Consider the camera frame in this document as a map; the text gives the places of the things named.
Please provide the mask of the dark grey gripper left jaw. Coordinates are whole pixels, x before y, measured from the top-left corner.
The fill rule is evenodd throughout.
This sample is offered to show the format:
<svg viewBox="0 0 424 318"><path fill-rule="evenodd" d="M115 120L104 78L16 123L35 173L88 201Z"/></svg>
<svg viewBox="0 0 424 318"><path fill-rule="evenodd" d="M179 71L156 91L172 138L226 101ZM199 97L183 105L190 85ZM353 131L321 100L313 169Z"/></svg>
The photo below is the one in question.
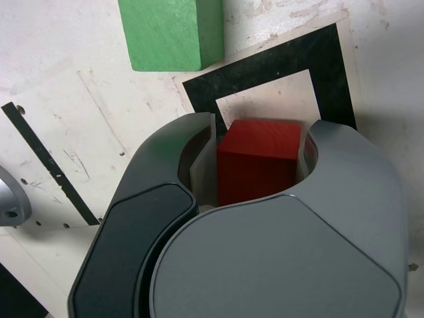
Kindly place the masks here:
<svg viewBox="0 0 424 318"><path fill-rule="evenodd" d="M70 317L148 317L155 263L198 212L190 168L215 139L215 116L190 113L148 137L125 170L68 297Z"/></svg>

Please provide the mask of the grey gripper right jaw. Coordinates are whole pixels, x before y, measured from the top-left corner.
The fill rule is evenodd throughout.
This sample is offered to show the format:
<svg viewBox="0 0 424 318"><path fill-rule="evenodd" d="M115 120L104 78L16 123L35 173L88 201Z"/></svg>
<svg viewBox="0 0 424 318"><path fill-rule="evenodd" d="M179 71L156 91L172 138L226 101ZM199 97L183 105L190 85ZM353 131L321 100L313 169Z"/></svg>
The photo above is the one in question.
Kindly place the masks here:
<svg viewBox="0 0 424 318"><path fill-rule="evenodd" d="M351 127L317 121L297 185L210 210L153 272L152 317L403 317L407 209L399 174Z"/></svg>

